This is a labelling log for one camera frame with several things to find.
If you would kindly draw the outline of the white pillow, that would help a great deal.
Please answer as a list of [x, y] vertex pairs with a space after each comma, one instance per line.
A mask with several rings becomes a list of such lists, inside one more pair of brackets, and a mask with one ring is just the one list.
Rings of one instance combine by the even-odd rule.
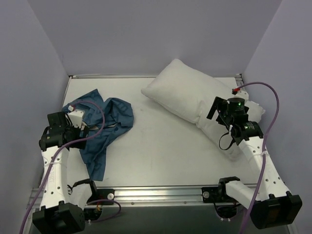
[[216, 119], [207, 119], [215, 97], [233, 98], [230, 87], [219, 80], [193, 69], [174, 59], [141, 93], [163, 106], [174, 115], [197, 126], [219, 150], [231, 160], [236, 160], [242, 151], [226, 136], [226, 127]]

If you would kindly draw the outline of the blue printed pillowcase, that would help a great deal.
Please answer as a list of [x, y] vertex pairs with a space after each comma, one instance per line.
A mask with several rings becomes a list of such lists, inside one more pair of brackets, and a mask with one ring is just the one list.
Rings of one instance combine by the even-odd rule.
[[84, 111], [83, 122], [90, 127], [89, 136], [94, 135], [102, 126], [104, 127], [98, 136], [86, 141], [85, 149], [80, 150], [90, 179], [102, 181], [106, 167], [107, 147], [133, 127], [132, 106], [115, 97], [103, 100], [98, 89], [69, 102], [62, 108], [62, 111], [68, 113], [69, 106]]

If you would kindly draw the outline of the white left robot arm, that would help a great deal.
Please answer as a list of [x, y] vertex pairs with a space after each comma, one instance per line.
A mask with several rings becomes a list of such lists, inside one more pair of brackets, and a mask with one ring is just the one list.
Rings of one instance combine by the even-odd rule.
[[90, 179], [67, 183], [70, 149], [84, 149], [89, 128], [84, 126], [84, 111], [57, 112], [47, 116], [39, 146], [44, 162], [42, 199], [32, 223], [42, 234], [75, 234], [85, 229], [84, 207], [98, 200], [98, 191]]

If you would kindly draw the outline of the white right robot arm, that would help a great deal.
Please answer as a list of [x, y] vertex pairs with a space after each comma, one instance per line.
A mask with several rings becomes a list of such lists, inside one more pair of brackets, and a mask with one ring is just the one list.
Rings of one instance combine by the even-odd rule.
[[240, 148], [258, 176], [255, 189], [236, 176], [221, 178], [216, 195], [222, 201], [232, 198], [248, 209], [247, 216], [258, 229], [292, 224], [302, 200], [279, 176], [266, 149], [264, 134], [257, 122], [249, 120], [248, 109], [243, 98], [216, 97], [207, 115], [207, 119], [212, 119], [217, 114], [217, 123], [227, 129], [231, 143]]

